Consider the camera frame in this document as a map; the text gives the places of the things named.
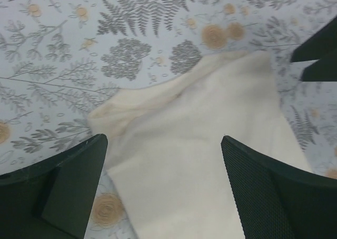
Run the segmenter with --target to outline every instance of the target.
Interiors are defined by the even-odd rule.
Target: fabric fold
[[[279,108],[267,52],[207,56],[165,84],[121,90],[90,113],[140,239],[244,238],[221,140],[311,171]]]

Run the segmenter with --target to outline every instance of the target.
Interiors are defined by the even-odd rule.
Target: patterned fabric
[[[0,0],[0,173],[87,139],[88,112],[118,87],[170,80],[205,54],[264,49],[314,171],[336,177],[337,87],[300,83],[310,63],[289,64],[336,12],[337,0]],[[115,194],[104,176],[102,194]],[[111,210],[119,218],[93,216],[86,238],[135,238]]]

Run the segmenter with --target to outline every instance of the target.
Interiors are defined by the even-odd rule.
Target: floral pattern
[[[282,110],[315,173],[336,178],[336,88],[302,83],[293,50],[337,0],[0,0],[0,174],[91,136],[86,117],[119,88],[188,72],[203,55],[271,53]],[[136,239],[103,172],[86,239]]]

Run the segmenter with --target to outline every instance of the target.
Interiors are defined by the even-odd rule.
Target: white cloth
[[[140,239],[244,239],[224,135],[310,171],[266,52],[203,57],[165,84],[122,89],[88,120],[108,137],[106,169]]]

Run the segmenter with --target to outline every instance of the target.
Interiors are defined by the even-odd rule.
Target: towel
[[[267,52],[205,56],[157,86],[121,89],[88,117],[140,239],[244,239],[221,151],[229,135],[311,171],[280,107]]]

